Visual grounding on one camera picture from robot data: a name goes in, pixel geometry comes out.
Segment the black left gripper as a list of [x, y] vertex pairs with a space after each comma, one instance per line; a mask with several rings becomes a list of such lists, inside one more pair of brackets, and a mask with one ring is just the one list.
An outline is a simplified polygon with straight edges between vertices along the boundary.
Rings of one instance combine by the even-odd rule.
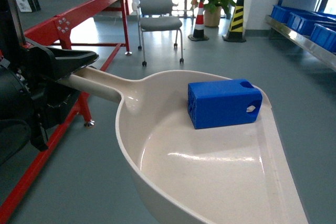
[[58, 49], [42, 45], [16, 47], [15, 80], [21, 99], [19, 118], [30, 129], [30, 142], [45, 151], [46, 130], [65, 121], [80, 92], [59, 84], [59, 80], [94, 63], [93, 51]]

